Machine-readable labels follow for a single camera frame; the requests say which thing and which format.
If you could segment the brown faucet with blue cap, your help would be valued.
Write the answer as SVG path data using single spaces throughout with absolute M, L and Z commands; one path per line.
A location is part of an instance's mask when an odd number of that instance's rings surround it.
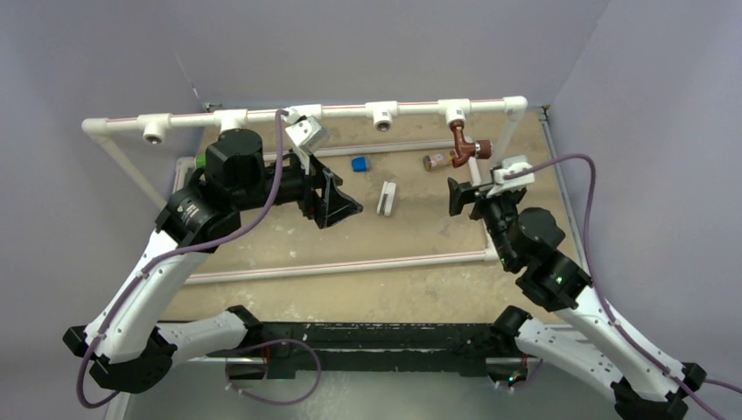
M 475 140 L 469 142 L 464 133 L 465 123 L 456 120 L 449 123 L 449 129 L 453 135 L 454 158 L 451 162 L 454 168 L 466 165 L 470 158 L 489 159 L 493 155 L 492 143 L 488 140 Z

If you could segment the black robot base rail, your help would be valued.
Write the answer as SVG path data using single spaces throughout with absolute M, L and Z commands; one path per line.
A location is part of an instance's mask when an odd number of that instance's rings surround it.
M 228 358 L 266 362 L 269 378 L 321 369 L 354 373 L 454 373 L 521 380 L 536 358 L 488 323 L 266 322 Z

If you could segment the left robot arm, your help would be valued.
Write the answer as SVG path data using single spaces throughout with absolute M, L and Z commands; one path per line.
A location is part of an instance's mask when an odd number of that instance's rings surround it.
M 311 157 L 289 153 L 263 160 L 263 140 L 249 129 L 229 129 L 206 149 L 205 163 L 168 199 L 135 268 L 101 314 L 70 327 L 63 340 L 81 358 L 81 373 L 115 392 L 139 394 L 172 368 L 193 358 L 231 350 L 258 352 L 261 323 L 241 306 L 212 318 L 162 326 L 159 321 L 188 277 L 217 248 L 245 235 L 241 214 L 265 216 L 274 206 L 297 204 L 318 228 L 361 213 L 341 191 L 341 178 Z

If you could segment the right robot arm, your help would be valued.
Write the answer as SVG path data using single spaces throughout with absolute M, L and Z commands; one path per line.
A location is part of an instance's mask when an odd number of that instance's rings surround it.
M 525 192 L 487 196 L 484 186 L 448 178 L 449 214 L 471 204 L 483 221 L 502 268 L 522 293 L 569 325 L 570 336 L 510 305 L 493 323 L 491 343 L 501 355 L 518 350 L 553 364 L 597 390 L 623 419 L 682 419 L 685 397 L 706 378 L 696 363 L 680 362 L 601 303 L 595 283 L 561 252 L 565 233 L 551 212 L 518 205 Z

